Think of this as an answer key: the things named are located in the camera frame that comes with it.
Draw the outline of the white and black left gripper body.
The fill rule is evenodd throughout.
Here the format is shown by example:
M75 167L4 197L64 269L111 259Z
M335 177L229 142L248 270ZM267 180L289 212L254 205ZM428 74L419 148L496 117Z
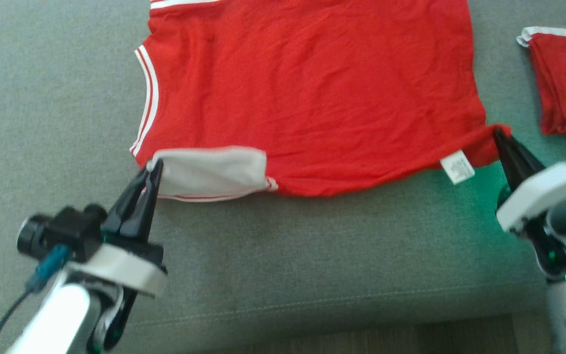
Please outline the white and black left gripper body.
M85 264L66 266L66 285L90 301L74 342L85 353L108 353L123 337L138 296L156 298L166 289L163 266L115 245L104 244Z

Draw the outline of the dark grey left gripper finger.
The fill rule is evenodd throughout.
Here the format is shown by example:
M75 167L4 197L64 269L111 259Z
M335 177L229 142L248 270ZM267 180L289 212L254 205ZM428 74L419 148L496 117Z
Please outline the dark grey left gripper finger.
M163 170L163 160L157 159L152 170L141 170L133 183L132 196L128 200L129 215L124 218L126 237L148 242Z
M126 189L123 191L123 193L121 193L117 201L113 204L112 208L110 209L106 220L104 220L104 222L101 225L101 230L104 234L113 235L113 236L125 236L124 218L129 215L128 200L132 196L132 191L134 189L134 182L136 181L137 177L139 177L140 171L134 177L134 179L132 179L130 184L128 184Z

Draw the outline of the white and grey right gripper body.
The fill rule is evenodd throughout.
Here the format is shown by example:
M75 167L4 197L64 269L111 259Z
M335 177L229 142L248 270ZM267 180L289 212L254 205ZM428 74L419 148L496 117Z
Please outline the white and grey right gripper body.
M546 279L566 281L566 163L519 184L496 217L503 231L531 242Z

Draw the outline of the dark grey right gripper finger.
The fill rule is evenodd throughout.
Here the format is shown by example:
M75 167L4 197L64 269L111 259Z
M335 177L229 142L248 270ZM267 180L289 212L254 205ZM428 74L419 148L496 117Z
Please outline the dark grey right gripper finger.
M526 180L545 169L523 144L503 130L502 166L507 180Z
M515 190L526 179L526 164L522 153L522 145L505 130L495 128L493 139L497 148L499 161L502 163L506 181L510 190Z

